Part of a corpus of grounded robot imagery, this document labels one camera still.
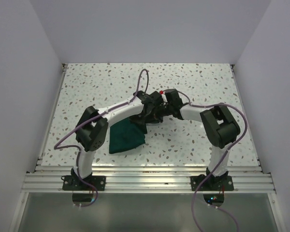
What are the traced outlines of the dark green surgical cloth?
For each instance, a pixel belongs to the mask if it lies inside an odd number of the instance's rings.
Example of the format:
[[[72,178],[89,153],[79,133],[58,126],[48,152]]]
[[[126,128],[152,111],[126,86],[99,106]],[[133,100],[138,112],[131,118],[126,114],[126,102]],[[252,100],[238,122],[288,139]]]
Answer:
[[[145,133],[129,118],[123,119],[110,127],[110,154],[129,151],[144,143]]]

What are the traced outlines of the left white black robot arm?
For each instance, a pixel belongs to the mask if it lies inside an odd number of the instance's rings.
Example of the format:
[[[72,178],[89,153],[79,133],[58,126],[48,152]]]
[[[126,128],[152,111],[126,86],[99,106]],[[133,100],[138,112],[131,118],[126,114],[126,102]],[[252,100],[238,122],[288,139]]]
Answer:
[[[75,186],[81,190],[90,186],[95,152],[104,144],[107,134],[110,134],[109,153],[135,149],[145,143],[147,125],[163,121],[157,114],[163,107],[163,97],[157,91],[151,94],[138,91],[132,99],[100,110],[88,107],[75,128],[81,146],[72,170]]]

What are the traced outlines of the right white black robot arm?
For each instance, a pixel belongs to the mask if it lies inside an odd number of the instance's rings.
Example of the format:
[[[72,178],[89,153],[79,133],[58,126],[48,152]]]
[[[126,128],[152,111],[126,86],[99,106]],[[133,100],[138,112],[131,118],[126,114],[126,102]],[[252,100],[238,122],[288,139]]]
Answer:
[[[198,121],[203,124],[208,141],[212,145],[210,163],[206,175],[201,176],[203,186],[218,189],[227,180],[227,163],[229,146],[237,140],[240,127],[224,104],[206,106],[201,111],[201,106],[196,107],[190,102],[183,103],[176,89],[160,91],[165,95],[166,103],[154,113],[156,119],[162,120],[164,116],[172,115],[179,120]]]

